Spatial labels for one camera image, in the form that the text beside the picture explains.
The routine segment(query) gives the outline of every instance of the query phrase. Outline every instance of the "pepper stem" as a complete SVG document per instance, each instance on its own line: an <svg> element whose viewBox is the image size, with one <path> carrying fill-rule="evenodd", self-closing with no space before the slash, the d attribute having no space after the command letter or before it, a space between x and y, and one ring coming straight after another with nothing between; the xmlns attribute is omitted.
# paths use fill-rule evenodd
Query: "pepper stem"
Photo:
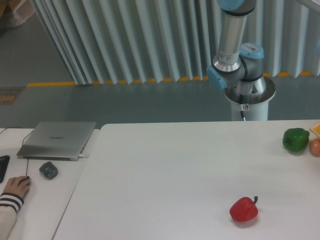
<svg viewBox="0 0 320 240"><path fill-rule="evenodd" d="M257 203L257 201L258 201L258 197L257 197L257 196L255 196L255 197L254 197L254 202L253 202L253 203L254 203L254 204L256 204L256 203Z"/></svg>

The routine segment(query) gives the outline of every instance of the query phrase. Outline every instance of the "laptop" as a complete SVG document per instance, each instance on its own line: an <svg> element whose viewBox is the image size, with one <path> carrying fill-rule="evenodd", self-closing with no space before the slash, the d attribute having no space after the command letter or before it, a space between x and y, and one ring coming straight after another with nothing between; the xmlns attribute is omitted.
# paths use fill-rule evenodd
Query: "laptop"
<svg viewBox="0 0 320 240"><path fill-rule="evenodd" d="M17 156L76 161L85 149L95 126L95 122L40 122Z"/></svg>

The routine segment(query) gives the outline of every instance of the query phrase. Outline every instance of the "hand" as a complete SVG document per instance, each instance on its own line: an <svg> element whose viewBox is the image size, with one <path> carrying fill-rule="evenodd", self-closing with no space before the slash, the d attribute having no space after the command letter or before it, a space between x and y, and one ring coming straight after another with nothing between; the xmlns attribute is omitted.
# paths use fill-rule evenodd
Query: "hand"
<svg viewBox="0 0 320 240"><path fill-rule="evenodd" d="M31 179L29 176L12 177L6 183L3 192L24 198L29 190Z"/></svg>

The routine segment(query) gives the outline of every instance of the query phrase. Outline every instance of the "green bell pepper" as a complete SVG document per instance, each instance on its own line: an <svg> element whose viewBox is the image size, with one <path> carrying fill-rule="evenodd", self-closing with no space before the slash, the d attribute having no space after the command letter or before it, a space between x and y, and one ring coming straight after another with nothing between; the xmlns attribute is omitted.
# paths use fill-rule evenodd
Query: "green bell pepper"
<svg viewBox="0 0 320 240"><path fill-rule="evenodd" d="M282 144L291 152L297 153L305 149L310 133L303 128L290 128L283 134Z"/></svg>

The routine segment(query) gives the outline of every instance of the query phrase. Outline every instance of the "floor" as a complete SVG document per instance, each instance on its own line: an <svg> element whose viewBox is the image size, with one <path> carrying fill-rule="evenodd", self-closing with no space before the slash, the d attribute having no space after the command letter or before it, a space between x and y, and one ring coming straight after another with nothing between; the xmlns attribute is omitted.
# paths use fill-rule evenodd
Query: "floor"
<svg viewBox="0 0 320 240"><path fill-rule="evenodd" d="M320 119L320 77L272 77L269 120ZM0 87L72 81L36 15L0 30ZM40 121L113 123L231 121L231 106L209 81L26 87L0 105L0 128L34 128Z"/></svg>

